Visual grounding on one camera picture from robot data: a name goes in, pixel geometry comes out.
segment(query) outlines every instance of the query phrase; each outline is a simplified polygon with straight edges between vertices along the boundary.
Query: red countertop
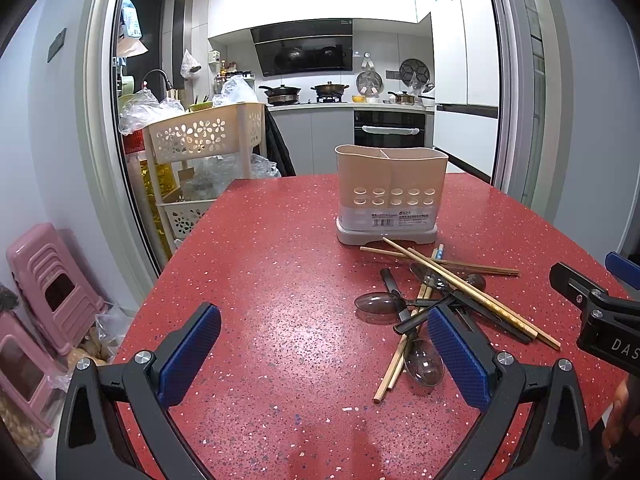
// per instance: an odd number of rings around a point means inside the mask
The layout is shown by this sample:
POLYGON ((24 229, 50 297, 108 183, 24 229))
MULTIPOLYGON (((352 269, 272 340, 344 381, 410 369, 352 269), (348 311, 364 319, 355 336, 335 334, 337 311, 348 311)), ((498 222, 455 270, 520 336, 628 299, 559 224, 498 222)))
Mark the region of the red countertop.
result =
MULTIPOLYGON (((236 180, 171 259, 120 349, 116 362, 155 349, 201 302, 220 308, 220 338, 170 409, 218 479, 432 478, 478 416, 448 373, 430 395, 403 374, 373 403, 398 336, 358 320, 353 300, 383 288, 382 267, 408 298, 418 283, 405 262, 340 244, 337 200, 333 175, 236 180)), ((437 223, 444 258, 521 270, 487 277, 487 292, 560 340, 561 352, 485 332, 523 364, 571 359, 593 424, 623 373, 577 349, 578 310, 551 289, 548 272, 562 260, 612 295, 625 296, 622 288, 539 216, 472 176, 447 175, 437 223)), ((123 412, 143 466, 161 478, 123 412)), ((522 406, 487 478, 503 471, 526 415, 522 406)))

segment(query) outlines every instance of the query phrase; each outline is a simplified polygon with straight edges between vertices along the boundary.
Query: white refrigerator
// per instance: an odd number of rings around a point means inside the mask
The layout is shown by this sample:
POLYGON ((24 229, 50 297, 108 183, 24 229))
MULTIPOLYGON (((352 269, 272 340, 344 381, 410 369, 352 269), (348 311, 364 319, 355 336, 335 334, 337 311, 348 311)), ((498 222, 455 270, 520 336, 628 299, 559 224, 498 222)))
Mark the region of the white refrigerator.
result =
MULTIPOLYGON (((498 140, 500 71, 491 0, 433 0, 434 147, 490 181, 498 140)), ((449 171, 455 171, 449 165, 449 171)))

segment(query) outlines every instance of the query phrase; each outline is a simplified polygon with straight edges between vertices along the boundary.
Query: range hood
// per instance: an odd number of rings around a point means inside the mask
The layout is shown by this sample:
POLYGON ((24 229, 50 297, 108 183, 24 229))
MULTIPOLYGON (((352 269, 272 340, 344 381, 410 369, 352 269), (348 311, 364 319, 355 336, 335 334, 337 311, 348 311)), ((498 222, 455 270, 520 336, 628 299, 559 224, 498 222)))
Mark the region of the range hood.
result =
POLYGON ((353 70, 353 20, 303 20, 251 29, 265 77, 353 70))

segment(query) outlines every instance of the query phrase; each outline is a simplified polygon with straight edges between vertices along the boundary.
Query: metal screw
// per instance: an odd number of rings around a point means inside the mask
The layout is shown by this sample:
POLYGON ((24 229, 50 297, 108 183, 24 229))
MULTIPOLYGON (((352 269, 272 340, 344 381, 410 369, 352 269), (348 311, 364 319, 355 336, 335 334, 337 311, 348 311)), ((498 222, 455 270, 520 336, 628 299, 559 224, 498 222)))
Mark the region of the metal screw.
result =
POLYGON ((88 357, 83 357, 76 363, 76 368, 78 370, 86 370, 91 365, 91 359, 88 357))
POLYGON ((571 364, 571 361, 569 361, 569 359, 560 359, 558 361, 558 366, 560 367, 561 370, 564 370, 565 372, 570 372, 574 367, 571 364))
POLYGON ((143 365, 151 361, 151 352, 148 350, 143 350, 142 352, 138 352, 134 357, 134 360, 139 364, 143 365))
POLYGON ((498 362, 505 366, 509 366, 513 363, 513 356, 508 352, 500 352, 498 354, 498 362))

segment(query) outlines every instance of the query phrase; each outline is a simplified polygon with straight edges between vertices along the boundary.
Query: pink plastic stool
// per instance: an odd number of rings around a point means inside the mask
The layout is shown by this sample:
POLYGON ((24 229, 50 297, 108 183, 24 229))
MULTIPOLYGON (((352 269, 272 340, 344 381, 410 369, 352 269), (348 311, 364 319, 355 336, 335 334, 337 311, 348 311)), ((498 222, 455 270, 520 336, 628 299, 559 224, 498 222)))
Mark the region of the pink plastic stool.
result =
POLYGON ((37 224, 6 250, 14 279, 34 322, 53 348, 75 348, 105 309, 52 224, 37 224))
POLYGON ((53 435, 55 401, 64 395, 47 376, 63 374, 62 365, 36 344, 14 314, 0 314, 0 388, 46 436, 53 435))

